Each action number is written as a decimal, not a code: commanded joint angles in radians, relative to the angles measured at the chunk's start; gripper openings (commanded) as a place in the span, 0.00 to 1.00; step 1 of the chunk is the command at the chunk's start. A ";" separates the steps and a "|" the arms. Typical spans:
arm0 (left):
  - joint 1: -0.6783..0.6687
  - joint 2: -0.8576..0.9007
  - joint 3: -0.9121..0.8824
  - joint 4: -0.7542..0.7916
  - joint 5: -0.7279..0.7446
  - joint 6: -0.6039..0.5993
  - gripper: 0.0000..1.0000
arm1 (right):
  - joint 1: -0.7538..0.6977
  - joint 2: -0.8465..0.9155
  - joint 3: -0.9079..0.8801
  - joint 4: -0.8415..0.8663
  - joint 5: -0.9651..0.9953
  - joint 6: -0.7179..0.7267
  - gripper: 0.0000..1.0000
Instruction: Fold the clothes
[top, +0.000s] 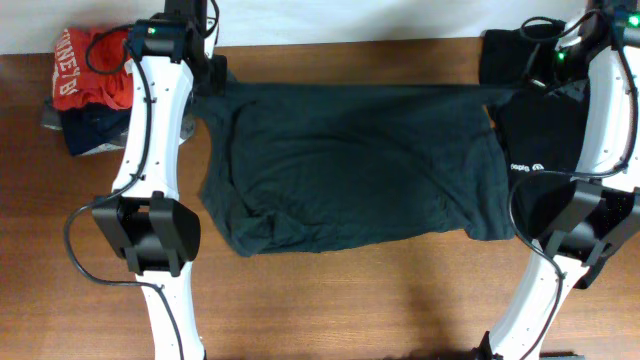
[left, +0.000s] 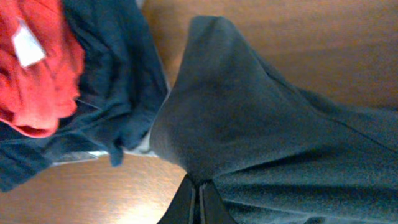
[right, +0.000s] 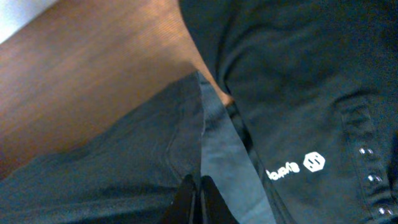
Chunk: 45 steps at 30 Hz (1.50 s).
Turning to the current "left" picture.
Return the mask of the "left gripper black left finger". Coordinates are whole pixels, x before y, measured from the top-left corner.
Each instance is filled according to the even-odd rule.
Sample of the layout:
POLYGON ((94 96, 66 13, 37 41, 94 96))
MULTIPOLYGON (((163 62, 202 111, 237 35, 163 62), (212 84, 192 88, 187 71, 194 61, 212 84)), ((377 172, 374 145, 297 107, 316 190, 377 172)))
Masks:
POLYGON ((195 185, 186 175, 158 224, 193 224, 195 199, 195 185))

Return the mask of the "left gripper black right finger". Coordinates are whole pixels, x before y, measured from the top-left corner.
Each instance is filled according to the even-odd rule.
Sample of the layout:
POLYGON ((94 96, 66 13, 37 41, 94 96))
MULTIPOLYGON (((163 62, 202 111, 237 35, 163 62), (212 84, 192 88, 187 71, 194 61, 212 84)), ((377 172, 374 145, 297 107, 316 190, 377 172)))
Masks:
POLYGON ((237 224, 224 207, 213 182, 206 182, 200 186, 199 202, 201 224, 237 224))

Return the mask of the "dark green t-shirt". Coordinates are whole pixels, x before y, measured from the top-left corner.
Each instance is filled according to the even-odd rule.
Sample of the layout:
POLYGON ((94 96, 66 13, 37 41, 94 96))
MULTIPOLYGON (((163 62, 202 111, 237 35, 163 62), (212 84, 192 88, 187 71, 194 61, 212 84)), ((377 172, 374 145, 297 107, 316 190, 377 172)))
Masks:
POLYGON ((290 84, 224 17, 192 19, 150 146, 238 223, 397 222, 397 112, 290 84))

